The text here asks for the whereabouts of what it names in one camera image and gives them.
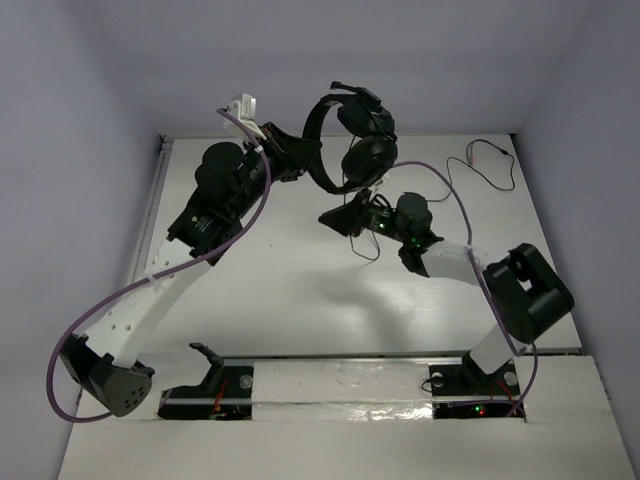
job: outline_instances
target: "cable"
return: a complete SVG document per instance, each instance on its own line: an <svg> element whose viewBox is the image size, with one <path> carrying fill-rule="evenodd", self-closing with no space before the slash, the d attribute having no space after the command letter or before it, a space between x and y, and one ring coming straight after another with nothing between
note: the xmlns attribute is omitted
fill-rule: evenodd
<svg viewBox="0 0 640 480"><path fill-rule="evenodd" d="M424 386L427 383L431 383L431 379L430 378L427 378L424 382L422 382L422 385L420 385L420 390L422 390L423 392L427 392L427 393L433 393L433 391L427 390L426 388L424 388Z"/></svg>
<svg viewBox="0 0 640 480"><path fill-rule="evenodd" d="M473 163L474 163L473 145L475 143L478 143L478 142L486 143L487 145L491 145L493 148L498 150L503 155L511 158L511 165L509 167L509 177L511 179L511 186L509 186L509 187L500 187L500 186L496 185L491 180L489 180L489 178L484 173L482 173L481 171L479 171L478 169L476 169L473 166ZM513 155L511 155L509 152L507 152L503 148L500 148L497 145L495 145L495 144L491 143L490 141L485 140L483 138L477 138L477 139L475 139L475 140L473 140L473 141L471 141L471 142L469 142L467 144L467 147L466 147L466 159L467 159L467 161L465 162L464 160L460 160L458 157L449 157L449 158L447 158L445 165L446 165L446 168L447 168L447 175L449 177L449 182L451 183L451 185L453 185L453 177L451 176L451 160L455 160L456 162L461 163L465 167L469 168L470 170L472 170L475 173L477 173L478 175L480 175L484 179L485 182L487 182L489 185L491 185L496 190L499 190L501 192L513 192L516 189L516 182L515 182L515 180L513 178L513 168L515 166L516 159L515 159L515 157ZM429 202L433 202L433 203L440 203L440 202L444 202L445 200L447 200L450 196L451 196L451 190L449 190L449 193L447 193L442 198L438 198L436 200L428 200L428 201Z"/></svg>
<svg viewBox="0 0 640 480"><path fill-rule="evenodd" d="M265 205L267 204L267 199L269 198L269 192L270 192L271 183L272 183L271 168L269 166L269 159L267 158L266 154L264 153L264 150L261 148L260 142L255 137L253 132L251 132L251 130L249 130L238 119L234 118L229 113L227 113L226 110L224 110L222 108L219 108L217 110L217 113L219 115L222 115L226 119L230 120L231 122L235 123L238 126L238 128L240 128L242 130L242 132L245 135L247 135L249 140L251 140L251 143L254 145L254 147L256 147L258 153L260 154L260 158L261 158L261 160L262 160L262 162L264 163L264 166L265 166L265 177L266 177L265 178L265 188L264 188L264 193L262 194L262 199L260 200L260 203L258 204L258 208L256 209L256 212L253 214L251 219L242 228L242 230L240 230L230 240L228 240L227 242L223 243L222 245L220 245L219 247L215 248L214 250L212 250L212 251L210 251L210 252L208 252L208 253L206 253L204 255L199 256L198 258L194 258L193 260L189 260L188 262L185 262L185 263L183 263L181 265L177 265L175 267L168 268L166 270L163 270L161 272L158 272L158 273L154 274L153 277L156 280L160 280L161 278L167 277L167 276L169 276L169 275L171 275L173 273L180 272L180 271L182 271L182 270L184 270L186 268L192 267L192 266L194 266L194 265L196 265L198 263L206 262L207 260L209 260L211 258L214 258L214 257L217 257L218 255L221 255L222 253L224 253L234 243L236 243L238 240L240 240L251 229L251 227L253 227L253 225L258 220L258 217L262 214L262 211L264 210ZM76 416L73 416L73 415L69 415L64 410L62 410L62 407L60 407L60 404L58 403L58 400L56 399L56 396L55 396L55 392L53 390L53 375L55 373L55 367L56 367L56 362L58 360L58 356L60 355L60 352L62 351L62 347L63 347L64 343L71 336L71 334L78 327L80 327L80 325L84 324L96 312L100 311L102 308L106 307L107 305L109 305L113 301L117 300L118 298L122 297L123 295L126 295L127 293L132 292L132 291L142 287L143 285L145 285L147 283L149 283L149 279L148 278L142 278L142 279L138 280L137 282L134 282L134 283L132 283L130 285L127 285L124 288L121 288L117 292L112 293L107 298L105 298L102 301L98 302L93 307L91 307L89 310L87 310L84 314L82 314L80 316L80 318L78 318L75 322L73 322L69 326L69 328L67 328L65 330L65 332L62 334L62 336L60 337L60 340L58 340L58 343L56 343L56 346L54 347L53 352L51 353L51 357L49 358L49 364L47 365L46 391L47 391L47 399L49 400L49 404L51 405L51 408L63 420L66 420L66 421L72 422L72 423L90 423L90 422L96 422L98 420L102 420L102 419L105 419L105 418L111 416L111 413L104 413L104 414L101 414L101 415L96 415L94 417L76 417Z"/></svg>
<svg viewBox="0 0 640 480"><path fill-rule="evenodd" d="M351 245L351 251L365 260L369 260L371 263L375 262L380 258L380 244L378 243L378 239L376 238L375 233L371 232L371 239L373 240L373 245L376 247L376 256L375 257L367 257L366 255L358 252L353 246L353 237L349 235L349 244Z"/></svg>
<svg viewBox="0 0 640 480"><path fill-rule="evenodd" d="M525 387L524 391L520 395L520 398L518 399L516 404L513 406L513 408L507 415L507 417L510 417L516 412L516 410L522 407L524 403L524 399L527 395L529 395L529 391L531 390L531 387L533 387L533 382L535 382L536 376L538 375L538 364L540 359L538 358L538 349L535 343L531 344L531 351L533 352L533 370L531 371L531 378L529 378L529 383L527 383L527 386Z"/></svg>
<svg viewBox="0 0 640 480"><path fill-rule="evenodd" d="M513 341L511 340L511 335L509 335L509 331L505 327L504 322L502 321L502 318L500 317L500 313L498 312L498 308L496 307L496 304L493 301L493 298L491 297L491 292L489 291L489 287L487 286L486 282L484 281L484 277L482 276L482 272L480 271L480 267L478 266L478 262L476 261L476 258L473 255L473 248L472 248L472 245L473 245L473 231L471 229L471 221L469 220L469 215L467 214L467 210L464 207L464 204L462 202L462 199L460 198L460 195L458 195L458 192L456 191L455 188L453 188L453 185L445 178L445 176L437 168L435 168L432 165L429 165L426 162L420 162L420 161L400 162L400 163L396 163L391 168L404 167L404 166L408 166L408 165L418 165L418 166L422 166L422 167L428 168L433 173L435 173L438 177L440 177L440 179L451 190L451 193L453 194L453 196L455 197L456 201L458 202L458 206L460 207L460 213L462 213L462 218L464 219L464 223L465 223L465 225L467 227L467 255L469 257L469 261L471 262L471 267L473 269L473 273L474 273L474 275L476 277L478 285L480 286L480 288L482 290L482 293L484 294L484 297L487 300L487 303L489 304L489 307L491 308L491 311L493 312L493 316L495 317L496 322L498 323L498 326L500 327L500 331L504 335L504 339L507 342L507 344L509 345L509 348L511 349L511 352L516 357L521 356L522 352L524 351L524 349L523 350L518 350L515 347ZM531 348L533 350L533 355L534 355L534 357L533 357L534 358L534 367L533 367L533 373L531 374L531 379L529 380L529 384L527 385L527 388L525 388L525 390L522 393L522 395L520 395L520 399L518 400L518 403L516 403L516 405L511 409L511 412L509 413L508 416L511 416L513 412L515 412L516 410L518 410L518 408L520 408L520 406L522 405L522 402L524 401L524 398L527 396L527 394L529 393L529 390L533 386L533 382L535 381L536 374L538 373L538 351L536 349L535 344L533 344L533 343L531 344ZM456 403L456 405L465 405L464 402L455 402L455 403ZM505 400L490 400L489 402L485 402L485 403L505 403Z"/></svg>
<svg viewBox="0 0 640 480"><path fill-rule="evenodd" d="M511 396L511 392L509 391L509 389L506 387L506 385L504 383L502 383L500 380L496 380L496 383L498 384L498 386L502 389L502 391L504 391L504 393L507 394L507 397L509 397L509 400L511 402L513 402L513 397Z"/></svg>
<svg viewBox="0 0 640 480"><path fill-rule="evenodd" d="M356 136L354 135L353 137L351 137L351 143L349 144L349 150L351 150L351 147L353 147L353 142L355 141ZM344 176L344 172L342 172L342 185L344 186L346 182L346 178ZM387 205L389 206L389 208L391 208L391 204L389 203L389 200L387 200L384 196L382 195L376 195L376 197L382 197L384 198L384 200L387 202ZM347 204L347 194L345 193L344 195L342 195L342 205L346 205ZM349 235L349 245L351 245L351 251L353 253L355 253L357 256L359 256L360 258L364 258L365 260L370 261L371 263L375 262L376 260L378 260L380 258L380 244L378 243L378 239L376 238L376 234L371 232L371 239L373 240L373 245L376 248L376 256L375 257L368 257L366 255L364 255L363 253L360 253L356 250L356 247L353 244L353 236Z"/></svg>
<svg viewBox="0 0 640 480"><path fill-rule="evenodd" d="M224 390L227 388L227 383L229 383L229 379L225 378L224 382L222 382L222 386L220 387L220 391L213 400L213 410L211 412L211 415L215 415L220 411L220 400L222 400L222 397L224 397Z"/></svg>
<svg viewBox="0 0 640 480"><path fill-rule="evenodd" d="M375 203L378 206L381 207L387 207L390 210L393 210L393 207L391 206L391 202L387 199L387 197L385 197L384 195L378 193L376 194L375 197L373 197L373 200L371 200L373 203Z"/></svg>

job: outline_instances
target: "white platform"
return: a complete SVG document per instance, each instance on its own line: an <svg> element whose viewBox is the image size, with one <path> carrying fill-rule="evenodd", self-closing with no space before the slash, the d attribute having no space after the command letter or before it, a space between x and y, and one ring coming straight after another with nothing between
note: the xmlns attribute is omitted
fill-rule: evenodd
<svg viewBox="0 0 640 480"><path fill-rule="evenodd" d="M426 160L444 171L449 155L464 158L468 136L408 136L399 139L399 160ZM486 137L514 153L508 136ZM151 256L195 188L194 171L214 141L175 141L153 228ZM350 138L323 138L323 157L332 178ZM510 159L476 144L476 166L499 185L509 185ZM473 224L475 243L507 253L528 242L549 258L529 191L518 163L516 190L498 192L478 175L452 162L454 186ZM391 171L384 193L395 204L404 191L426 198L446 193L425 168ZM220 355L461 352L493 326L479 289L410 274L397 256L399 244L380 239L374 264L350 251L346 238L320 225L318 216L341 203L311 178L275 184L265 212L225 258L195 284L160 325L145 350L179 351L192 341ZM453 198L432 204L436 234L466 242ZM372 254L368 235L356 239ZM538 342L541 351L580 348L573 321L566 317Z"/></svg>
<svg viewBox="0 0 640 480"><path fill-rule="evenodd" d="M395 366L399 376L411 378L415 365L407 365L407 375L402 366ZM516 361L522 379L531 366L530 358ZM283 389L299 390L309 369L303 364L302 370L307 373L289 369L289 383L272 385L276 396L271 398ZM366 375L363 380L370 381ZM401 395L418 401L419 385L414 387ZM324 389L309 391L325 398ZM431 396L421 395L424 410L430 410ZM81 413L95 413L95 406L83 400ZM365 421L305 421L296 410L293 421L277 421L273 415L268 421L245 422L109 419L74 426L59 480L634 478L590 357L542 357L540 377L525 406L527 423L367 421L371 416L359 417Z"/></svg>
<svg viewBox="0 0 640 480"><path fill-rule="evenodd" d="M507 136L487 138L513 152ZM444 159L462 157L471 139L404 137L400 160L425 159L444 168ZM335 159L348 142L347 138L325 140L325 157L334 159L334 178L339 174ZM153 228L152 252L192 193L193 172L211 143L175 142ZM490 178L507 184L508 159L477 145L476 162ZM510 194L494 191L464 167L453 165L452 169L478 245L506 252L527 241L548 258L518 165L516 191ZM402 191L416 191L427 198L446 192L426 169L413 167L393 171L384 193L395 201ZM194 384L208 368L203 357L188 349L192 341L208 344L225 356L459 352L493 326L477 289L409 274L396 256L397 244L381 239L382 257L372 265L353 255L346 239L316 220L340 201L308 178L275 185L255 230L194 285L146 346L142 360L157 371L147 400L124 419L74 426L60 480L633 478L589 357L541 357L537 382L525 402L526 423L425 419L428 415L412 421L343 421L332 414L308 421L308 413L300 411L284 415L288 420L282 421L278 419L278 415L283 418L281 409L267 415L263 411L261 421L155 419L162 389ZM453 200L434 204L433 212L437 234L464 242L463 223ZM366 238L357 245L372 251ZM538 345L542 351L577 351L580 342L572 319L562 320ZM425 360L423 365L433 361ZM531 358L516 360L521 381L529 377L531 366ZM418 391L421 369L413 365L397 379L394 375L399 384L382 384L393 384L390 394L401 391L403 401L422 402L425 412L430 412L433 399ZM289 388L289 393L308 400L318 382L310 382L309 390L300 387L309 382L313 371L302 365L263 383L256 379L260 398L278 403ZM415 385L410 381L414 377ZM369 376L363 380L371 391L384 390ZM315 391L326 397L326 388ZM355 397L349 396L352 393L341 394L349 401L364 400L360 392ZM83 397L79 415L102 411L91 397ZM359 418L375 420L371 415Z"/></svg>

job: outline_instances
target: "white connector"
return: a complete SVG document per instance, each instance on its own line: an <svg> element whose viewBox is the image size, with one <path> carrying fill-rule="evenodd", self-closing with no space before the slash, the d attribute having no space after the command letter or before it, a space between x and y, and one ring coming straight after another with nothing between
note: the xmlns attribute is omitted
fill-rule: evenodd
<svg viewBox="0 0 640 480"><path fill-rule="evenodd" d="M234 97L227 108L227 112L242 122L256 137L266 139L266 135L262 133L260 127L255 123L256 118L256 99L246 93L241 93ZM249 138L245 133L231 120L225 118L223 123L224 129L236 138L248 141Z"/></svg>
<svg viewBox="0 0 640 480"><path fill-rule="evenodd" d="M376 193L382 190L382 187L389 180L389 174L385 173L382 177L380 177L372 186L371 186L371 197L375 197Z"/></svg>
<svg viewBox="0 0 640 480"><path fill-rule="evenodd" d="M449 240L437 242L422 254L422 264L431 278L448 278L478 286L478 279L469 261L468 248L467 245ZM473 256L481 271L490 263L501 260L500 255L475 247Z"/></svg>

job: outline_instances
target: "white table surface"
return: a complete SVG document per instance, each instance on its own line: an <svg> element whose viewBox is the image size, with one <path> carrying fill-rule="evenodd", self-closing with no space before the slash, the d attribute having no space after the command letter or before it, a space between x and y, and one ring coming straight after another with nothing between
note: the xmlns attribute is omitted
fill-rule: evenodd
<svg viewBox="0 0 640 480"><path fill-rule="evenodd" d="M449 155L464 158L470 136L400 137L399 161L426 160L444 171ZM507 135L485 136L514 153ZM195 188L194 171L212 143L226 139L176 140L153 228L150 258ZM329 174L340 178L339 160L350 138L323 138ZM483 144L474 147L476 166L499 185L509 185L510 159ZM498 192L452 162L454 186L469 211L476 245L498 254L528 242L549 251L522 171L516 162L516 190ZM384 193L395 204L403 191L440 198L446 187L421 167L391 171ZM473 347L493 326L478 288L432 280L405 270L399 244L381 238L382 255L369 264L355 256L346 238L320 225L318 216L337 206L310 177L275 184L254 229L175 305L145 346L147 352L176 352L193 341L221 355L347 353L441 353ZM453 198L432 204L433 229L466 242ZM356 239L372 254L368 235ZM538 341L541 351L580 348L567 316Z"/></svg>

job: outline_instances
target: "black cable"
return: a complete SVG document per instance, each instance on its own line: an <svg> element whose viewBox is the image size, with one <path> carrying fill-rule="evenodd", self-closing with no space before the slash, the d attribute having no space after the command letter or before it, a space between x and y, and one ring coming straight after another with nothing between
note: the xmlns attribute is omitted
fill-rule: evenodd
<svg viewBox="0 0 640 480"><path fill-rule="evenodd" d="M351 143L349 144L349 150L351 150L351 147L353 147L353 142L356 140L355 135L351 138ZM346 183L346 178L344 176L344 172L342 173L342 185L344 186L344 184ZM389 200L387 200L385 197L384 200L386 200L387 204L389 204L389 207L391 207L391 204L389 203ZM346 205L347 204L347 194L345 193L344 195L342 195L342 205ZM373 244L376 247L376 256L375 257L367 257L366 255L358 252L355 248L355 246L353 245L353 237L351 235L349 235L349 245L351 245L351 251L353 253L355 253L356 255L358 255L360 258L364 258L365 260L370 261L371 263L375 262L376 260L378 260L380 258L380 244L378 243L378 239L376 238L376 234L371 232L371 238L373 239Z"/></svg>
<svg viewBox="0 0 640 480"><path fill-rule="evenodd" d="M424 382L422 382L422 385L420 385L420 390L422 390L423 392L427 392L427 393L433 393L431 390L427 390L426 388L424 388L424 386L427 383L431 383L431 379L427 378Z"/></svg>
<svg viewBox="0 0 640 480"><path fill-rule="evenodd" d="M391 202L387 199L387 197L385 197L380 193L376 194L376 196L373 197L373 200L371 201L378 206L387 207L393 210L393 207L391 206Z"/></svg>
<svg viewBox="0 0 640 480"><path fill-rule="evenodd" d="M511 165L509 167L509 177L511 178L511 186L505 188L505 187L500 187L500 186L496 185L491 180L489 180L489 178L487 178L487 176L484 173L482 173L481 171L477 170L472 165L472 163L473 163L473 145L475 143L479 143L479 142L480 143L486 143L487 145L491 145L493 148L498 150L503 155L511 158ZM473 140L473 141L471 141L471 142L469 142L467 144L467 148L465 150L465 155L466 155L466 159L467 159L466 162L464 160L460 160L458 157L449 157L449 158L447 158L447 162L446 162L447 175L449 176L449 182L451 183L451 185L453 185L453 178L451 177L451 163L450 162L451 162L451 160L455 160L456 162L461 163L465 167L473 170L475 173L480 175L484 179L485 182L487 182L489 185L491 185L496 190L499 190L501 192L513 192L516 189L516 182L515 182L515 180L513 178L513 167L515 166L516 159L509 152L507 152L506 150L498 147L497 145L491 143L488 140L485 140L483 138L477 138L477 139L475 139L475 140ZM449 190L449 193L447 193L442 198L438 198L438 199L435 199L435 200L428 200L428 201L429 202L433 202L433 203L440 203L440 202L444 202L445 200L447 200L450 196L451 196L451 190Z"/></svg>

